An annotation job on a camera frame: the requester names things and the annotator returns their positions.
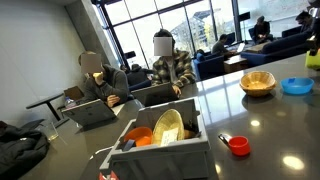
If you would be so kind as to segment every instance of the gray hoodie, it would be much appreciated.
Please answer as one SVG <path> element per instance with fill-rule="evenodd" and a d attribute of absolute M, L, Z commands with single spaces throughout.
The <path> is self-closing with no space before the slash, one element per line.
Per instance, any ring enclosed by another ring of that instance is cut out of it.
<path fill-rule="evenodd" d="M 100 86 L 96 84 L 94 78 L 90 77 L 85 82 L 84 97 L 81 103 L 86 103 L 96 99 L 106 102 L 107 97 L 116 95 L 120 97 L 119 104 L 125 103 L 129 95 L 129 87 L 126 74 L 110 65 L 103 65 L 103 80 L 105 83 Z"/>

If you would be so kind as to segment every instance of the white wall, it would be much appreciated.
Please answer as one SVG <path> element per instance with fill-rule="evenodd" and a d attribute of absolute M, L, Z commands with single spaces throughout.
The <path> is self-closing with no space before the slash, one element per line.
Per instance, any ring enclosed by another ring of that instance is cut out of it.
<path fill-rule="evenodd" d="M 46 105 L 26 106 L 82 84 L 84 51 L 63 6 L 41 0 L 0 0 L 0 120 L 22 125 L 54 119 Z M 53 100 L 56 108 L 63 98 Z"/>

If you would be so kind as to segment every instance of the person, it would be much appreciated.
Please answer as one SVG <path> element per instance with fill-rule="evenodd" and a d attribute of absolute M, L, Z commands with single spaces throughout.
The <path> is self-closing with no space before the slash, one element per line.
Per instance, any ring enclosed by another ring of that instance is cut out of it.
<path fill-rule="evenodd" d="M 230 58 L 231 56 L 235 55 L 235 51 L 228 51 L 225 47 L 224 47 L 224 43 L 227 41 L 228 39 L 228 35 L 226 34 L 222 34 L 219 37 L 219 41 L 217 41 L 212 49 L 211 49 L 211 54 L 220 54 L 222 56 L 224 56 L 224 59 L 227 60 L 228 58 Z"/>
<path fill-rule="evenodd" d="M 81 66 L 81 55 L 78 58 Z M 109 107 L 123 104 L 127 101 L 129 87 L 126 74 L 108 64 L 101 64 L 100 73 L 88 73 L 88 78 L 84 86 L 84 97 L 81 103 L 101 99 Z"/>
<path fill-rule="evenodd" d="M 189 52 L 174 49 L 175 40 L 166 29 L 160 29 L 155 37 L 172 37 L 172 56 L 161 56 L 153 63 L 152 86 L 171 82 L 176 94 L 187 84 L 195 82 L 195 74 L 191 66 Z"/>
<path fill-rule="evenodd" d="M 312 31 L 311 25 L 312 25 L 313 18 L 308 12 L 302 11 L 296 17 L 296 21 L 298 22 L 298 24 L 302 25 L 300 32 Z"/>
<path fill-rule="evenodd" d="M 127 75 L 129 86 L 150 81 L 148 74 L 153 74 L 153 70 L 142 68 L 139 64 L 132 64 L 131 72 Z"/>
<path fill-rule="evenodd" d="M 253 28 L 253 41 L 255 44 L 261 44 L 268 40 L 273 41 L 273 36 L 270 34 L 270 23 L 264 21 L 264 16 L 260 16 Z"/>
<path fill-rule="evenodd" d="M 124 64 L 120 65 L 120 70 L 123 71 L 126 74 L 130 73 L 130 71 L 128 70 L 128 68 Z"/>

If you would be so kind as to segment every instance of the hand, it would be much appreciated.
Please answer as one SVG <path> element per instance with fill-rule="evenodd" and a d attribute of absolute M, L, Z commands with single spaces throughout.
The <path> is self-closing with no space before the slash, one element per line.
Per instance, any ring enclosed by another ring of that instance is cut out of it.
<path fill-rule="evenodd" d="M 93 78 L 98 85 L 101 85 L 103 83 L 103 72 L 93 73 Z"/>
<path fill-rule="evenodd" d="M 116 95 L 110 95 L 107 98 L 107 105 L 112 108 L 114 106 L 114 104 L 116 104 L 117 102 L 120 101 L 120 98 Z"/>
<path fill-rule="evenodd" d="M 180 95 L 180 94 L 181 94 L 181 90 L 180 90 L 180 88 L 179 88 L 178 86 L 173 85 L 172 87 L 173 87 L 174 92 L 175 92 L 177 95 Z"/>

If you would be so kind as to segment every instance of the basket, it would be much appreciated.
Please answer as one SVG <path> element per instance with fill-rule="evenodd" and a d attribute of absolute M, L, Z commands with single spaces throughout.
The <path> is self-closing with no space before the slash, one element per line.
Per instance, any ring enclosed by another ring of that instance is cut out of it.
<path fill-rule="evenodd" d="M 184 139 L 184 126 L 180 113 L 175 109 L 169 109 L 157 121 L 153 130 L 152 144 L 160 146 L 164 131 L 178 128 L 177 140 Z"/>
<path fill-rule="evenodd" d="M 273 75 L 266 71 L 253 71 L 244 75 L 240 87 L 247 95 L 261 97 L 270 93 L 277 85 Z"/>

